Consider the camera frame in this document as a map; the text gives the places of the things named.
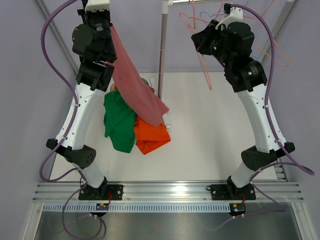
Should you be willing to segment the pink t shirt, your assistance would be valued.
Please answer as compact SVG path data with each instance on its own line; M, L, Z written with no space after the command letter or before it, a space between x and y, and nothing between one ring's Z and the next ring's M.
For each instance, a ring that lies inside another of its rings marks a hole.
M124 48L114 26L110 27L117 60L112 64L113 81L127 105L145 122L156 127L169 108L156 96L154 89L145 83Z

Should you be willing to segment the pink hanger of green shirt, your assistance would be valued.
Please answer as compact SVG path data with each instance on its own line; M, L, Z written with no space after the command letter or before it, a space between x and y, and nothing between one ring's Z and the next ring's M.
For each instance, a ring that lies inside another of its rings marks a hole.
M221 20L220 16L224 15L224 0L220 1L220 7L218 11L216 12L216 15L214 17L215 20Z

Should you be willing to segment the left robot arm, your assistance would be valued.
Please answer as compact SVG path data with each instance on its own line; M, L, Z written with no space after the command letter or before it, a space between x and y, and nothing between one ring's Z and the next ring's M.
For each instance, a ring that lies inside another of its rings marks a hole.
M96 104L112 79L117 54L111 33L109 3L85 1L78 9L83 23L72 33L72 51L80 58L75 98L59 134L46 146L64 157L82 173L82 198L103 200L110 196L108 181L94 163L96 150L85 145L86 133Z

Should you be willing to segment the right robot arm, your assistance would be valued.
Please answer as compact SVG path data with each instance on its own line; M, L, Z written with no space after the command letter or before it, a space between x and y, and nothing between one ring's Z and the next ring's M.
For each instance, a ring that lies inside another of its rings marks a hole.
M228 26L211 20L191 36L195 49L213 56L224 68L224 76L242 102L251 124L255 145L241 152L241 164L228 177L221 195L241 200L254 190L250 178L257 170L295 150L282 135L270 103L265 103L267 77L262 64L251 57L255 35L240 21Z

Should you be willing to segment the light blue hanger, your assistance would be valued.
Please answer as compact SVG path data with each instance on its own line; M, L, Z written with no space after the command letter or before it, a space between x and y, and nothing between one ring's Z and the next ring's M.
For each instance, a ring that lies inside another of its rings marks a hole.
M210 19L214 18L214 17L220 17L220 16L224 16L225 14L224 13L216 13L216 14L210 14L208 13L207 11L201 11L200 14L199 14L199 17L201 20L204 20L204 17L203 15L206 15L208 16Z

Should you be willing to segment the green t shirt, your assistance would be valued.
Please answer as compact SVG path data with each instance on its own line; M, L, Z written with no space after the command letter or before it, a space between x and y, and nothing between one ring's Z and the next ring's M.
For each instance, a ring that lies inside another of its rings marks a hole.
M104 136L116 151L129 154L135 144L134 124L137 114L127 105L113 82L104 96Z

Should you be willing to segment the orange t shirt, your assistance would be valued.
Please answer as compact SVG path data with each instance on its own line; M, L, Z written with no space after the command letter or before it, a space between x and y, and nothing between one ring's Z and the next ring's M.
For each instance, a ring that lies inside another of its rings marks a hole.
M136 114L134 122L134 145L143 155L162 147L171 141L171 137L163 123L153 126Z

